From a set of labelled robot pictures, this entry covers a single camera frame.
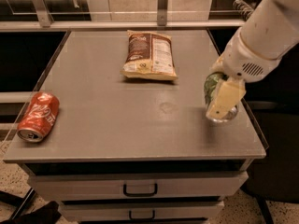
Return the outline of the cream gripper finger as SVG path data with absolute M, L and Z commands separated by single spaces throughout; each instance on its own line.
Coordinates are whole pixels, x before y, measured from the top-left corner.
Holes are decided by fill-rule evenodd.
M 238 106 L 245 93 L 245 82 L 242 79 L 231 77 L 227 80 L 221 79 L 209 112 L 215 114 L 217 118 L 223 118 L 235 105 Z
M 211 73 L 224 73 L 223 68 L 223 56 L 221 55 L 216 62 L 214 62 L 210 68 Z

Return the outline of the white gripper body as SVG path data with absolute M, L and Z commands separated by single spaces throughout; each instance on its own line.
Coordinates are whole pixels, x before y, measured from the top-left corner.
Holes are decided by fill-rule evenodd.
M 223 73 L 246 83 L 264 79 L 281 61 L 277 42 L 278 35 L 268 27 L 257 31 L 239 28 L 220 56 Z

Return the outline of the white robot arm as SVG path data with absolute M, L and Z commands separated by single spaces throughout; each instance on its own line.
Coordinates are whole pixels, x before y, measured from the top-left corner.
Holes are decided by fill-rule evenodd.
M 213 64 L 221 78 L 206 102 L 206 117 L 224 122 L 247 83 L 264 79 L 299 42 L 299 0 L 262 0 Z

